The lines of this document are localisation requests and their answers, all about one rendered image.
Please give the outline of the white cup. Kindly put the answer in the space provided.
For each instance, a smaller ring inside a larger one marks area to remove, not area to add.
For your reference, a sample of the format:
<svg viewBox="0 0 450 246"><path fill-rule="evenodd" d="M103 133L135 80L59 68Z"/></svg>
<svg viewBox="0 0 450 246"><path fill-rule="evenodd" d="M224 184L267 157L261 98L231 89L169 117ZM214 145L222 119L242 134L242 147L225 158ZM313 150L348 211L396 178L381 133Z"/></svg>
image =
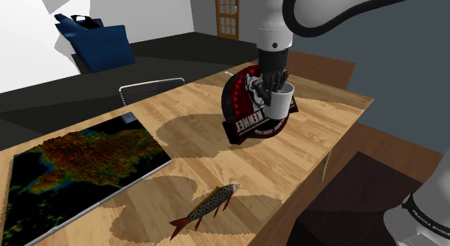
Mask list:
<svg viewBox="0 0 450 246"><path fill-rule="evenodd" d="M270 105L266 105L263 112L273 120L284 119L288 115L294 94L294 86L286 82L277 92L271 92Z"/></svg>

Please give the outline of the wooden table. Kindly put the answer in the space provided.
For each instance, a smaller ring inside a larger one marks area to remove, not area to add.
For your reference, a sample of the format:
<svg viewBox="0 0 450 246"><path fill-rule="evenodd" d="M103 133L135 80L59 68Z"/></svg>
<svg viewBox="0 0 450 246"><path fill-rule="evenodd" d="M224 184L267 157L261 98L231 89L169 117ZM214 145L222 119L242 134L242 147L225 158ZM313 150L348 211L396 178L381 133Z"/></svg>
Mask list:
<svg viewBox="0 0 450 246"><path fill-rule="evenodd" d="M55 131L79 131L133 113L172 162L36 246L283 246L275 225L282 208L307 183L321 185L326 156L371 104L371 98L290 76L299 111L276 136L232 145L222 126L221 93L237 69ZM220 205L187 224L172 240L171 221L186 217L217 186L239 184Z"/></svg>

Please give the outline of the spotted grey toy fish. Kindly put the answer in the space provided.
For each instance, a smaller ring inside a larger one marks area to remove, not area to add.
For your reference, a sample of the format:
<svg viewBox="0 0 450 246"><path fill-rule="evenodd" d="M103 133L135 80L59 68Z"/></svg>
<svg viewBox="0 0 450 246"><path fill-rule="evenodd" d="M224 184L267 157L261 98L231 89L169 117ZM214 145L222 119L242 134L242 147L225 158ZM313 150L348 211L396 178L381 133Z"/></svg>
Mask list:
<svg viewBox="0 0 450 246"><path fill-rule="evenodd" d="M172 240L187 224L195 220L197 220L195 225L196 231L202 218L212 211L214 211L213 217L216 217L220 205L224 203L223 210L225 210L229 205L231 197L238 189L239 184L229 184L222 187L217 186L186 217L170 222L172 226L175 226L175 230L170 239Z"/></svg>

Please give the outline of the round red and black sign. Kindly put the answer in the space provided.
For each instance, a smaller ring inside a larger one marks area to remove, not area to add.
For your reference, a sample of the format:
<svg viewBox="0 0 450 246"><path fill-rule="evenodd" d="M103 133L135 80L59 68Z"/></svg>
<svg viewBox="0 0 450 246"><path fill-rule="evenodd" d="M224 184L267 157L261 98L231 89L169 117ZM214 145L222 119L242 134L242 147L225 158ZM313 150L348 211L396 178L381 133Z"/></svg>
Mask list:
<svg viewBox="0 0 450 246"><path fill-rule="evenodd" d="M225 84L221 95L222 123L230 144L242 144L248 138L269 139L285 127L289 115L297 113L294 95L288 115L281 120L265 116L266 106L252 83L261 75L258 65L247 66L234 74Z"/></svg>

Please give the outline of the tablet with map picture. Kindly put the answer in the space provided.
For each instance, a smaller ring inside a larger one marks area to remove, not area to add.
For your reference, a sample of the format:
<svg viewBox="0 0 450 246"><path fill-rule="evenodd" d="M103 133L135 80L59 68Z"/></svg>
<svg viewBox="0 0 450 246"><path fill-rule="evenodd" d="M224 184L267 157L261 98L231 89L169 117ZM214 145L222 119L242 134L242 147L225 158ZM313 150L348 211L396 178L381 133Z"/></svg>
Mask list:
<svg viewBox="0 0 450 246"><path fill-rule="evenodd" d="M171 160L133 113L14 155L1 246L26 246Z"/></svg>

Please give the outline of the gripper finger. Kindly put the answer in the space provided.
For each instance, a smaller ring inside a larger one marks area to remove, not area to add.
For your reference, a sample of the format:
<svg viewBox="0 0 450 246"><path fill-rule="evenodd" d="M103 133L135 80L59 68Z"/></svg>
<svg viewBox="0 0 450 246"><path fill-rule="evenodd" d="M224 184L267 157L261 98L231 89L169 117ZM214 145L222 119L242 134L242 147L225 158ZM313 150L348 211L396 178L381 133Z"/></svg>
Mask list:
<svg viewBox="0 0 450 246"><path fill-rule="evenodd" d="M252 86L256 93L263 99L266 106L271 104L271 77L261 74Z"/></svg>
<svg viewBox="0 0 450 246"><path fill-rule="evenodd" d="M289 76L289 71L283 70L275 73L271 76L271 91L278 92L283 85L286 83L286 80Z"/></svg>

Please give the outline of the wooden door with glass panes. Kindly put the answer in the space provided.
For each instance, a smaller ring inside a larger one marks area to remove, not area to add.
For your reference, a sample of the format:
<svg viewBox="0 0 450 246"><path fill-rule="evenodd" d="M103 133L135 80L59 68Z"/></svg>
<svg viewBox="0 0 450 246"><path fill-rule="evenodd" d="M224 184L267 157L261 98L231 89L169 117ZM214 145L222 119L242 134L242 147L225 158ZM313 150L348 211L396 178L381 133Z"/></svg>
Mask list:
<svg viewBox="0 0 450 246"><path fill-rule="evenodd" d="M217 35L239 39L239 0L215 0Z"/></svg>

